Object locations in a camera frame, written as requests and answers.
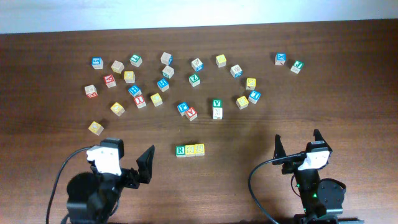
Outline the green R block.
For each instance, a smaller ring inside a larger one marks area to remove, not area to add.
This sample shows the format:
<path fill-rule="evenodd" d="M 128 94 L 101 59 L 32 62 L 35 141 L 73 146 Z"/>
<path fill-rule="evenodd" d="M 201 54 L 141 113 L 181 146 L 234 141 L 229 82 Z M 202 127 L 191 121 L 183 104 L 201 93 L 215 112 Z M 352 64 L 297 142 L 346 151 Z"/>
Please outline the green R block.
<path fill-rule="evenodd" d="M 175 155 L 176 157 L 186 157 L 185 146 L 176 146 Z"/>

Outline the yellow S block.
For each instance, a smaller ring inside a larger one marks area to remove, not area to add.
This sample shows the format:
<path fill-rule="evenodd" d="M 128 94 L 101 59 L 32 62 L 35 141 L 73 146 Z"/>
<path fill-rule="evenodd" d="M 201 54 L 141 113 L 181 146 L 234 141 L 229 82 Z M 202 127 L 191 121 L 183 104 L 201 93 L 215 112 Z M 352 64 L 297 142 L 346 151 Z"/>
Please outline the yellow S block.
<path fill-rule="evenodd" d="M 195 145 L 195 155 L 196 156 L 204 156 L 205 155 L 205 145 L 204 144 L 196 144 Z"/>
<path fill-rule="evenodd" d="M 194 157 L 195 154 L 195 145 L 185 145 L 185 156 L 186 157 Z"/>

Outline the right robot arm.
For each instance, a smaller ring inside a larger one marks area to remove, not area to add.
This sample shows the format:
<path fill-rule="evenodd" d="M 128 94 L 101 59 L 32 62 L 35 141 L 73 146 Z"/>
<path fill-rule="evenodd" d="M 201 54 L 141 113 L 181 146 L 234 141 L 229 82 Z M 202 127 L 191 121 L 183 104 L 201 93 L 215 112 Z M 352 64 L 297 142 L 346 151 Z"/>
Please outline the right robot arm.
<path fill-rule="evenodd" d="M 314 141 L 304 151 L 287 155 L 280 140 L 275 136 L 274 165 L 282 166 L 282 174 L 292 174 L 296 180 L 298 196 L 304 213 L 294 216 L 295 223 L 364 223 L 357 218 L 343 218 L 346 185 L 338 180 L 321 179 L 318 171 L 328 165 L 333 153 L 318 129 L 313 131 Z"/>

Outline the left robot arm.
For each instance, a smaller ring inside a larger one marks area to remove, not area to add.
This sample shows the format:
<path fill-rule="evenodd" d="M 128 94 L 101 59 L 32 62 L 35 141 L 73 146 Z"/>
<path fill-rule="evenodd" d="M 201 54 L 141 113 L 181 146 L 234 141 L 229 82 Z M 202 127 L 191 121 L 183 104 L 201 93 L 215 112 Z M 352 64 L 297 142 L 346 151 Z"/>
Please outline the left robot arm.
<path fill-rule="evenodd" d="M 106 138 L 88 148 L 87 161 L 91 172 L 74 176 L 67 185 L 67 210 L 72 223 L 106 223 L 115 213 L 123 189 L 138 189 L 149 184 L 155 146 L 148 148 L 137 160 L 138 170 L 120 166 L 124 156 L 121 139 Z"/>

